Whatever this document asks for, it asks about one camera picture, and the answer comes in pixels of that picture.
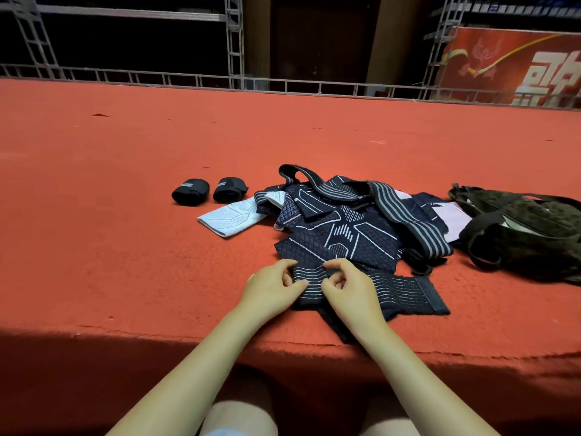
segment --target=red carpet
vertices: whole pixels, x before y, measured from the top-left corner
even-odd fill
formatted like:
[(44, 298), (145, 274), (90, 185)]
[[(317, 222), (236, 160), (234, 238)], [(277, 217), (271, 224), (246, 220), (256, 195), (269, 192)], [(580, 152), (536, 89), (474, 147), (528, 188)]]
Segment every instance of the red carpet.
[[(0, 123), (0, 434), (116, 421), (277, 259), (270, 223), (224, 240), (196, 220), (211, 199), (173, 204), (185, 179), (252, 194), (296, 163), (410, 193), (581, 199), (569, 111), (1, 80)], [(493, 423), (579, 419), (581, 288), (461, 253), (432, 281), (452, 314), (390, 324), (454, 391)], [(284, 314), (241, 360), (336, 434), (381, 379), (315, 312)]]

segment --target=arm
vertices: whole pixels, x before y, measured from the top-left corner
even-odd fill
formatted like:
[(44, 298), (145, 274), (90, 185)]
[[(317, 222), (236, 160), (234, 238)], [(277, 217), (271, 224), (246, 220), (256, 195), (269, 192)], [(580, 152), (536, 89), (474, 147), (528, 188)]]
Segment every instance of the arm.
[(253, 274), (236, 308), (107, 436), (196, 434), (244, 346), (307, 288), (306, 281), (293, 284), (287, 273), (295, 264), (294, 260), (280, 260)]
[(324, 266), (340, 272), (323, 280), (323, 293), (377, 362), (422, 436), (498, 436), (387, 325), (371, 278), (346, 259)]

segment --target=forearm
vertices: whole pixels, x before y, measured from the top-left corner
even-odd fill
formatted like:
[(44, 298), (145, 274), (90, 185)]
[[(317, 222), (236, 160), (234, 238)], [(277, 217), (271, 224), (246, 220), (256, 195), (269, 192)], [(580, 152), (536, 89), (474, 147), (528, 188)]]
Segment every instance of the forearm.
[(422, 436), (498, 435), (387, 325), (358, 338)]
[(201, 425), (236, 358), (260, 327), (234, 309), (108, 436), (191, 436)]

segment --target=thigh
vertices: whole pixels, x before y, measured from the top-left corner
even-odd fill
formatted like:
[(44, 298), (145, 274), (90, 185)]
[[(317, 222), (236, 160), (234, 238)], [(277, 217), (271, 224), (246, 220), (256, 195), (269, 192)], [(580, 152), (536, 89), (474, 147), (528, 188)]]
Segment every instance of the thigh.
[(278, 435), (270, 390), (262, 374), (248, 368), (232, 371), (204, 419), (200, 436), (205, 435)]
[(391, 389), (371, 397), (359, 436), (419, 436)]

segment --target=black bag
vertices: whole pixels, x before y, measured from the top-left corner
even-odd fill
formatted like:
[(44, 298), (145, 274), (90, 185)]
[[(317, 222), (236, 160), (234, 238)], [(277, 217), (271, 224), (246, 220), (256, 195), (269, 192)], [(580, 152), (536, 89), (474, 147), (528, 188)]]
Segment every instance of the black bag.
[(581, 286), (581, 202), (452, 186), (448, 195), (473, 217), (456, 246), (476, 266)]

